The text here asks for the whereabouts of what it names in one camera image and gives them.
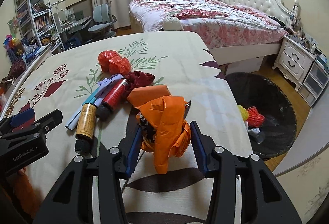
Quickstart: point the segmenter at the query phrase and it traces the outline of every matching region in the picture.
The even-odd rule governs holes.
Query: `white box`
[[[263,62],[264,56],[251,58],[239,62],[231,63],[228,68],[226,75],[235,73],[235,72],[255,72],[258,71]]]

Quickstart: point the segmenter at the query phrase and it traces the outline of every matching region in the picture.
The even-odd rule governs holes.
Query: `gray desk chair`
[[[116,36],[116,32],[110,30],[116,22],[116,17],[111,14],[111,2],[109,4],[110,6],[104,3],[94,8],[93,19],[95,22],[102,24],[94,25],[88,29],[91,33],[100,33],[93,40],[103,40]]]

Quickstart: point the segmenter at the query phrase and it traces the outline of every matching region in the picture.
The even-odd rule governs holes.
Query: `black bottle cap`
[[[81,155],[89,155],[90,144],[87,140],[77,139],[75,142],[75,152]]]
[[[100,121],[106,121],[111,114],[111,111],[104,105],[100,105],[96,110],[96,117]]]

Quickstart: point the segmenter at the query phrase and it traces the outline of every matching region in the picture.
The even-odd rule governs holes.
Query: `black trash bag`
[[[271,80],[260,75],[237,72],[226,76],[236,103],[248,109],[255,106],[265,117],[260,130],[266,134],[258,144],[250,139],[255,154],[262,159],[287,152],[296,135],[296,116],[292,105]]]

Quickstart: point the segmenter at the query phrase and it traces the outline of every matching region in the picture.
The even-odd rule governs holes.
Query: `drawer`
[[[286,53],[290,58],[292,58],[297,64],[299,64],[301,67],[305,63],[305,56],[296,50],[296,46],[291,44],[290,42],[287,42],[287,45],[283,51]]]
[[[284,52],[281,54],[279,64],[282,65],[285,69],[287,69],[288,72],[291,73],[291,75],[297,80],[300,79],[304,72],[304,69]]]

